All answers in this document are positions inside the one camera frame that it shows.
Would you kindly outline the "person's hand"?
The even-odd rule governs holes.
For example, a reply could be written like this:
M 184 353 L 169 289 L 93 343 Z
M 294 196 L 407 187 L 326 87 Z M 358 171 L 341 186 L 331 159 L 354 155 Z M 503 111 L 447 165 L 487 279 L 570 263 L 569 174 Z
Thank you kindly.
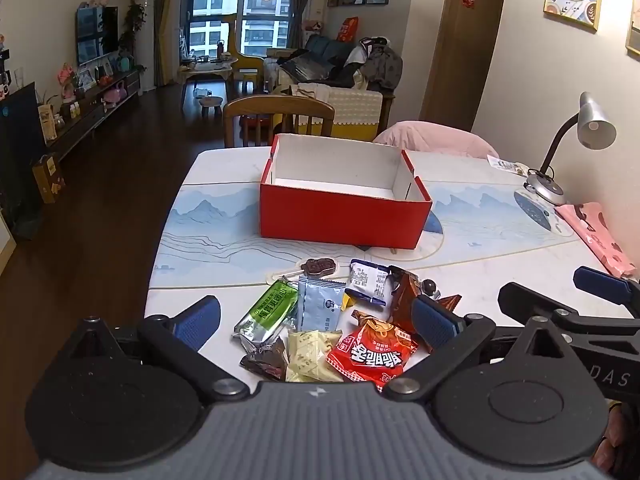
M 608 424 L 592 461 L 613 479 L 639 478 L 637 405 L 608 400 Z

